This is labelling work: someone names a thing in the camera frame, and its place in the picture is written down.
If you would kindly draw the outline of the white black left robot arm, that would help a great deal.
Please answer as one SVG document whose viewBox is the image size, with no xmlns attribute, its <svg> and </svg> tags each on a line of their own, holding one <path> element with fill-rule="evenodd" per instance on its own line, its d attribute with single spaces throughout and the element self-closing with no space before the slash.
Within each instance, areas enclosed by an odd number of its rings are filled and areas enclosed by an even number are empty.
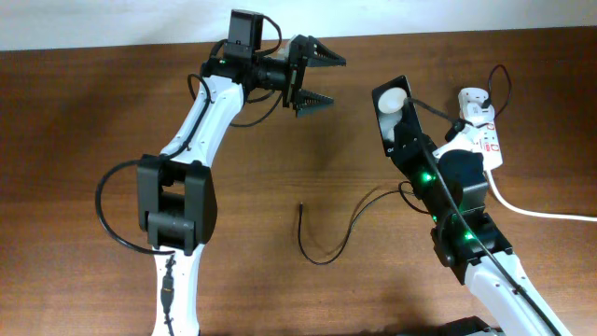
<svg viewBox="0 0 597 336">
<path fill-rule="evenodd" d="M 155 335 L 201 332 L 200 260 L 217 218 L 211 167 L 250 92 L 276 91 L 280 103 L 299 116 L 333 103 L 304 90 L 302 82 L 307 68 L 344 66 L 343 57 L 311 35 L 296 35 L 275 52 L 259 52 L 254 42 L 218 43 L 201 66 L 201 85 L 181 128 L 158 156 L 145 155 L 138 165 L 139 222 L 157 271 Z"/>
</svg>

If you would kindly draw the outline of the black Galaxy smartphone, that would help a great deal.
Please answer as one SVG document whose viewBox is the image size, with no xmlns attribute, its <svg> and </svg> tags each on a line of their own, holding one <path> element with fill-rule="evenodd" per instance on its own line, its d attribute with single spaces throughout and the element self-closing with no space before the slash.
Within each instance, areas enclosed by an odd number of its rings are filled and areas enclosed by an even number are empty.
<svg viewBox="0 0 597 336">
<path fill-rule="evenodd" d="M 406 102 L 411 97 L 408 78 L 401 75 L 382 84 L 372 90 L 371 97 L 383 152 L 391 157 L 414 142 L 421 130 L 414 104 Z"/>
</svg>

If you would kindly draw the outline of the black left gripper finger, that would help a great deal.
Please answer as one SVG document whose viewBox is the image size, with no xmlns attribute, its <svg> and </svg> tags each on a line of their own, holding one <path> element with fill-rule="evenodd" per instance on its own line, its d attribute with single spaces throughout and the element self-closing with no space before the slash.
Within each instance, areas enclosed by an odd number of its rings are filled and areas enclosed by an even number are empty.
<svg viewBox="0 0 597 336">
<path fill-rule="evenodd" d="M 315 92 L 299 90 L 294 101 L 297 117 L 311 115 L 334 104 L 334 99 Z"/>
<path fill-rule="evenodd" d="M 312 35 L 308 36 L 305 57 L 308 67 L 345 66 L 346 60 Z"/>
</svg>

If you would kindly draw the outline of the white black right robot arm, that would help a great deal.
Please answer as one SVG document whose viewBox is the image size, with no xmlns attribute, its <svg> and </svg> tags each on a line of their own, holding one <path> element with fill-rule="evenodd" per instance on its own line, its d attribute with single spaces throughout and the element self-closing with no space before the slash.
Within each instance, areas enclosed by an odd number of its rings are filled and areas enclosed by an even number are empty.
<svg viewBox="0 0 597 336">
<path fill-rule="evenodd" d="M 485 211 L 489 184 L 480 154 L 452 149 L 435 158 L 423 133 L 418 100 L 406 98 L 394 125 L 391 159 L 434 220 L 438 259 L 492 314 L 506 335 L 567 335 L 569 329 L 541 297 L 511 243 Z"/>
</svg>

